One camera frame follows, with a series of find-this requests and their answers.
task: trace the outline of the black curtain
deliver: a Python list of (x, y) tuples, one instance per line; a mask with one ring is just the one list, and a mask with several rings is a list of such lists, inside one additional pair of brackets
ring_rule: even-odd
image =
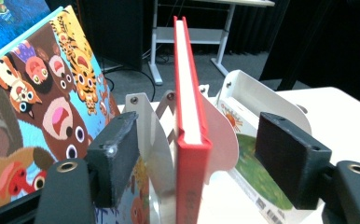
[[(277, 1), (274, 7), (235, 7), (226, 53), (270, 51), (289, 0)], [(173, 15), (186, 16), (189, 28), (223, 29), (228, 4), (200, 1), (159, 0), (158, 26), (173, 26)], [(151, 47), (153, 1), (145, 1), (144, 50)], [(194, 52), (216, 53), (218, 46), (193, 45)]]

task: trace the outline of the white table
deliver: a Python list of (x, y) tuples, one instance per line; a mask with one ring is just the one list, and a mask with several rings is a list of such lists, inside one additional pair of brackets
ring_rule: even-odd
[[(312, 136), (332, 151), (331, 163), (360, 162), (360, 102), (335, 88), (277, 92), (286, 100), (302, 105)], [(309, 215), (303, 224), (323, 223), (323, 206)], [(226, 172), (215, 173), (205, 186), (199, 223), (267, 223)]]
[[(218, 29), (199, 29), (189, 28), (189, 37), (191, 44), (211, 44), (219, 45), (216, 58), (212, 58), (212, 63), (217, 69), (226, 76), (228, 71), (222, 65), (224, 50), (227, 45), (229, 28), (232, 23), (233, 13), (236, 5), (252, 6), (252, 7), (273, 7), (274, 2), (269, 0), (198, 0), (203, 2), (211, 2), (217, 4), (229, 4), (226, 24), (223, 30)], [(173, 27), (158, 27), (158, 0), (154, 0), (154, 16), (153, 16), (153, 29), (151, 37), (151, 57), (148, 63), (151, 74), (154, 78), (156, 85), (162, 85), (162, 78), (159, 74), (156, 65), (156, 49), (157, 43), (173, 43)]]

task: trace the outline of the red book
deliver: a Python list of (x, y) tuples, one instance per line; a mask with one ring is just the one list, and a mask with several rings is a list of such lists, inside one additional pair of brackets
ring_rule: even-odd
[(207, 137), (186, 19), (174, 17), (176, 92), (176, 223), (197, 223), (212, 143)]

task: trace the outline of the white desk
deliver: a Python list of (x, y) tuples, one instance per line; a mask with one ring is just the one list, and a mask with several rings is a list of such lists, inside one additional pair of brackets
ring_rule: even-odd
[[(229, 28), (232, 23), (233, 13), (236, 5), (252, 6), (252, 7), (273, 7), (274, 2), (269, 0), (197, 0), (203, 2), (211, 2), (218, 4), (229, 4), (226, 24), (223, 30), (217, 29), (198, 29), (189, 28), (189, 37), (191, 44), (211, 44), (219, 45), (217, 57), (211, 59), (212, 63), (217, 69), (226, 76), (228, 71), (222, 65), (224, 50), (227, 45)], [(158, 27), (158, 0), (154, 0), (154, 16), (153, 16), (153, 29), (151, 37), (151, 57), (148, 66), (154, 78), (156, 85), (162, 85), (162, 78), (159, 74), (156, 65), (156, 49), (157, 43), (173, 43), (173, 27)]]
[[(279, 91), (288, 101), (304, 106), (312, 136), (333, 151), (331, 163), (360, 162), (360, 102), (335, 88)], [(302, 223), (323, 223), (323, 206)], [(203, 191), (199, 223), (267, 223), (225, 172), (216, 173)]]

